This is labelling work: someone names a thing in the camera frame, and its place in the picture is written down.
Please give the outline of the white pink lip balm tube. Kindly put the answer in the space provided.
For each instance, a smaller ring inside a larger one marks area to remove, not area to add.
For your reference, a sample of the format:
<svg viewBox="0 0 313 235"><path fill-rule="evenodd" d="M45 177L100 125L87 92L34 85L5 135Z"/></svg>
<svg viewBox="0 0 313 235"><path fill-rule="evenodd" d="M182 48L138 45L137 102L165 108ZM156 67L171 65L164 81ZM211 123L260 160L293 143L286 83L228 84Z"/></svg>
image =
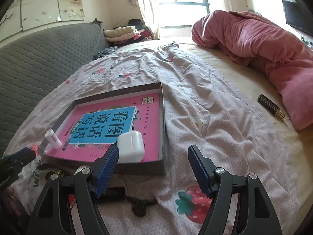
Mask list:
<svg viewBox="0 0 313 235"><path fill-rule="evenodd" d="M45 133L45 138L54 149L58 150L62 147L62 142L52 129Z"/></svg>

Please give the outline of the grey quilted headboard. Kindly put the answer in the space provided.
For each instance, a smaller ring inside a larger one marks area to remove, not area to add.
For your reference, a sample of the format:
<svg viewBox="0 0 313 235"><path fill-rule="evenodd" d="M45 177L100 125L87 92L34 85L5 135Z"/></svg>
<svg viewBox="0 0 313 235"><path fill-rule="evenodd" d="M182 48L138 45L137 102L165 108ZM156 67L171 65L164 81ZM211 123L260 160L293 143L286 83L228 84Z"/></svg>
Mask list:
<svg viewBox="0 0 313 235"><path fill-rule="evenodd" d="M102 22L48 28L1 48L1 153L36 105L109 45Z"/></svg>

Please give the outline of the white earbuds charging case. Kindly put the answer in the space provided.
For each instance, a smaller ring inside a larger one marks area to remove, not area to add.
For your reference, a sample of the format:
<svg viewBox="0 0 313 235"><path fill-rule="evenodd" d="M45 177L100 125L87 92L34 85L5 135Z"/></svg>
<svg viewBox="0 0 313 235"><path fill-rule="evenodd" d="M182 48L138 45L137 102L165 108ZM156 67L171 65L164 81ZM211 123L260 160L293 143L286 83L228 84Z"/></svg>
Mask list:
<svg viewBox="0 0 313 235"><path fill-rule="evenodd" d="M142 134L132 130L118 136L119 163L141 162L145 156Z"/></svg>

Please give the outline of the grey cardboard box tray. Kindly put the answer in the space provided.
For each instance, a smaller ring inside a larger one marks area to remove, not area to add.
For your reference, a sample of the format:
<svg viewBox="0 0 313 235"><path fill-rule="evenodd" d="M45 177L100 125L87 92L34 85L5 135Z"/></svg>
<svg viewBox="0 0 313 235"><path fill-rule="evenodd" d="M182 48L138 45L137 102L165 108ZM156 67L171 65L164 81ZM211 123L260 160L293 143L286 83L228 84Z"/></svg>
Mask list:
<svg viewBox="0 0 313 235"><path fill-rule="evenodd" d="M160 82L114 90L73 101L52 125L59 141L44 139L40 154L56 166L89 165L116 143L115 172L162 175L165 112Z"/></svg>

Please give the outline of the black gold rectangular box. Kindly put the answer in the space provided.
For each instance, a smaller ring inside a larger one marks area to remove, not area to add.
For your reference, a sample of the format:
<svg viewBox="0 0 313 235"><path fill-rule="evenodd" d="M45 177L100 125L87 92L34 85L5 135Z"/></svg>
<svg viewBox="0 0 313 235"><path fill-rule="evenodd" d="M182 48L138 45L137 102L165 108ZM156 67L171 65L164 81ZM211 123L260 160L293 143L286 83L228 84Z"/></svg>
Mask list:
<svg viewBox="0 0 313 235"><path fill-rule="evenodd" d="M285 114L281 111L280 107L276 105L273 101L269 98L260 94L258 96L257 102L261 104L265 109L267 109L274 117L279 118L280 120L284 120Z"/></svg>

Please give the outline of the strawberry print bed sheet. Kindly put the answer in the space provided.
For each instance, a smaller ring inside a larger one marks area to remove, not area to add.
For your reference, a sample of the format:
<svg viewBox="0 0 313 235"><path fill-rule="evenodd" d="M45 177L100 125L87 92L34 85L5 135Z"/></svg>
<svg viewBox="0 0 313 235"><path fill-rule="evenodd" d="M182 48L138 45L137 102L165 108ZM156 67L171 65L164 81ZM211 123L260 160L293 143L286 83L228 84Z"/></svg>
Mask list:
<svg viewBox="0 0 313 235"><path fill-rule="evenodd" d="M177 44L134 48L92 61L35 107L10 141L6 154L41 141L74 100L160 82L165 98L167 173L165 176L115 175L135 197L155 197L157 205L138 218L127 203L99 207L111 234L197 234L200 225L186 216L179 197L196 179L187 158L196 144L205 157L232 174L256 173L264 185L284 234L300 223L298 177L290 150L273 124L212 66Z"/></svg>

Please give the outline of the pink blue children's book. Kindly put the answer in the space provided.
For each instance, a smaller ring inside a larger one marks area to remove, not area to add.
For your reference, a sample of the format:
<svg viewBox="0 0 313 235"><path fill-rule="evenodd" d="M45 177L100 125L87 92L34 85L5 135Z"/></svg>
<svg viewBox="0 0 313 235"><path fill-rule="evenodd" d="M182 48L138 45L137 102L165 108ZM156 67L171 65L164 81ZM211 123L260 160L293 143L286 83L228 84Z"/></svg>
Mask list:
<svg viewBox="0 0 313 235"><path fill-rule="evenodd" d="M54 130L62 147L56 150L49 144L45 154L64 160L94 162L117 141L118 136L136 130L143 138L145 156L142 161L157 161L160 115L158 92L76 105Z"/></svg>

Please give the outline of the pink crumpled quilt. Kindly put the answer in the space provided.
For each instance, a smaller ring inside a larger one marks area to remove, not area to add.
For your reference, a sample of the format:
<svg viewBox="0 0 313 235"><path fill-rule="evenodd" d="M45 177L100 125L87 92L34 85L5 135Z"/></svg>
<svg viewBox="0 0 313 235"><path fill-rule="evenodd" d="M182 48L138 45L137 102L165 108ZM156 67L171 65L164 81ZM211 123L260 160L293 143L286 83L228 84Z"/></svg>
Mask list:
<svg viewBox="0 0 313 235"><path fill-rule="evenodd" d="M264 73L296 130L312 125L312 50L295 35L258 14L222 10L198 20L191 33L196 45L218 47L234 63Z"/></svg>

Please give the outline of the folded clothes pile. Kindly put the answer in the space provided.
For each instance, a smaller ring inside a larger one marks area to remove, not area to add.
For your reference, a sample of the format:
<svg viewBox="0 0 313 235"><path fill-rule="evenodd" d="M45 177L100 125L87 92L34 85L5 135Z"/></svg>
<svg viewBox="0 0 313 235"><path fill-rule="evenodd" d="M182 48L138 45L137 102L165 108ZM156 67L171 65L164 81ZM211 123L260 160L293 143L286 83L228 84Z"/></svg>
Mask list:
<svg viewBox="0 0 313 235"><path fill-rule="evenodd" d="M103 31L105 40L113 47L123 47L133 43L154 40L151 29L140 19L131 19L128 25Z"/></svg>

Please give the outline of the white curtain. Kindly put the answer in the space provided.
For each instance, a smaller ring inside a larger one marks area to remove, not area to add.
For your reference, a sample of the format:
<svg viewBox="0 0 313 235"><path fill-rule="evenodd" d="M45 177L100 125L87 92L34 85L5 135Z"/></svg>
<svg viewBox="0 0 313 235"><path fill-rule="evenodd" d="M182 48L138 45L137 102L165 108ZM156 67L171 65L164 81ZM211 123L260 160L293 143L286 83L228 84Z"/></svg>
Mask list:
<svg viewBox="0 0 313 235"><path fill-rule="evenodd" d="M160 15L157 0L137 0L143 21L153 34L153 39L160 38Z"/></svg>

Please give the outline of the floral wall painting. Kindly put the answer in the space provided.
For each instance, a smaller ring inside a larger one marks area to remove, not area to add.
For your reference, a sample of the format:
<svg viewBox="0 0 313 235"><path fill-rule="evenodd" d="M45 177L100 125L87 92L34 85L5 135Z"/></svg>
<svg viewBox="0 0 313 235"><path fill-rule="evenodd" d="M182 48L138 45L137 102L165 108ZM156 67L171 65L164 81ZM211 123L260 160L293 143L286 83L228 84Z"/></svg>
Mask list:
<svg viewBox="0 0 313 235"><path fill-rule="evenodd" d="M84 19L82 0L14 0L1 19L1 40L42 25Z"/></svg>

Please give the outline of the black wall television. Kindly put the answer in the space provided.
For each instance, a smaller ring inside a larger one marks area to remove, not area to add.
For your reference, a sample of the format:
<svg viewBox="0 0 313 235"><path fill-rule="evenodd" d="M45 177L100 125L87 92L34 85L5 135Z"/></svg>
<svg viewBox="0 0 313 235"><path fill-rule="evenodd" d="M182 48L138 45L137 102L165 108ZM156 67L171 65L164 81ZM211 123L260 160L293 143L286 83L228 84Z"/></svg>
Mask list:
<svg viewBox="0 0 313 235"><path fill-rule="evenodd" d="M312 36L312 23L296 2L282 0L286 24Z"/></svg>

